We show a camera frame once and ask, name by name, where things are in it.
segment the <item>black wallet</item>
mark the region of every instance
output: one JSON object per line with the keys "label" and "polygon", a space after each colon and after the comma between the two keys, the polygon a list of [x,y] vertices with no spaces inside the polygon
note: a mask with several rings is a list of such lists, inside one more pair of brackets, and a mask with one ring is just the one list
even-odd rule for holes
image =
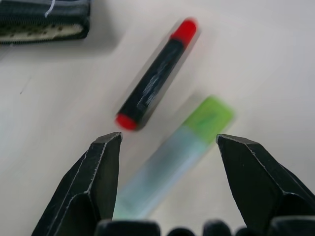
{"label": "black wallet", "polygon": [[90,0],[0,0],[0,44],[82,39]]}

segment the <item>red marker cap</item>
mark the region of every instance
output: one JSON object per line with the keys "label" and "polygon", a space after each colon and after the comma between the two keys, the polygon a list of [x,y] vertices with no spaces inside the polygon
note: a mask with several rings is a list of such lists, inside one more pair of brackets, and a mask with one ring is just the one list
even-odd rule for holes
{"label": "red marker cap", "polygon": [[197,21],[194,18],[186,18],[170,39],[176,39],[183,43],[186,48],[197,31]]}
{"label": "red marker cap", "polygon": [[117,114],[116,122],[124,129],[134,130],[137,127],[136,122],[124,114]]}

